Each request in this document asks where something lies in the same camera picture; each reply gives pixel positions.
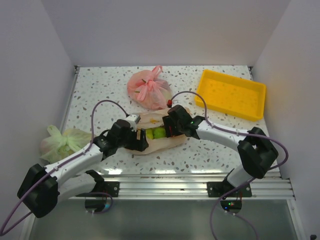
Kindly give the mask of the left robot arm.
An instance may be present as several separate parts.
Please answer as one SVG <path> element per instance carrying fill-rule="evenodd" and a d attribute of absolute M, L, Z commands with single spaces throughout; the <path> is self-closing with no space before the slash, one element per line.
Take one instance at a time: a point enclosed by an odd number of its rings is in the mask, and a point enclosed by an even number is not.
<path fill-rule="evenodd" d="M 118 119 L 111 129 L 76 153 L 46 166 L 33 165 L 17 192 L 18 198 L 37 218 L 46 216 L 57 205 L 62 185 L 76 174 L 113 156 L 119 148 L 142 152 L 149 146 L 146 131 L 137 127 L 140 119 L 138 114 Z"/>

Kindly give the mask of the green round bumpy fruit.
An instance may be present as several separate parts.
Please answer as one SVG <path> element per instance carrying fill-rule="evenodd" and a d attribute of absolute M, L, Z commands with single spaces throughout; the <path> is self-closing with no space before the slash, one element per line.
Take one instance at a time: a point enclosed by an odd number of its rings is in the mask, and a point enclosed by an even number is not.
<path fill-rule="evenodd" d="M 154 139 L 161 139 L 161 138 L 166 138 L 166 130 L 164 127 L 156 127 L 153 129 L 153 138 Z"/>

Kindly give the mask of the orange plastic fruit bag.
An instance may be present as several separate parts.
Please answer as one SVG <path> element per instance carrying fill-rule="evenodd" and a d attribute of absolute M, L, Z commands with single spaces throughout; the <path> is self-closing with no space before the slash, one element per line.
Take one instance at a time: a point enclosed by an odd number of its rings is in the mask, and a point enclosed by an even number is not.
<path fill-rule="evenodd" d="M 139 113 L 140 121 L 137 124 L 137 129 L 140 131 L 141 129 L 154 129 L 158 127 L 164 128 L 163 117 L 168 115 L 169 108 L 150 111 L 150 112 L 142 112 Z M 148 139 L 148 148 L 142 152 L 136 150 L 126 149 L 127 152 L 134 155 L 148 155 L 154 152 L 167 150 L 176 146 L 183 144 L 187 137 L 182 134 L 174 137 L 164 137 L 159 139 Z"/>

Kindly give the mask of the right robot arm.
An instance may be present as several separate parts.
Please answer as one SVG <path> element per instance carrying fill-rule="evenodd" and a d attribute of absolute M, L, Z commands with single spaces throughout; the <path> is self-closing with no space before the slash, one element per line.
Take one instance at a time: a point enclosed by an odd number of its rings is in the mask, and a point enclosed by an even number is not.
<path fill-rule="evenodd" d="M 223 128 L 206 121 L 203 116 L 191 117 L 181 105 L 176 105 L 168 110 L 168 117 L 174 130 L 188 138 L 206 140 L 228 147 L 239 154 L 241 165 L 234 168 L 218 185 L 218 189 L 227 196 L 235 196 L 244 183 L 256 178 L 262 179 L 270 169 L 279 153 L 258 127 L 249 131 L 236 131 L 231 128 Z"/>

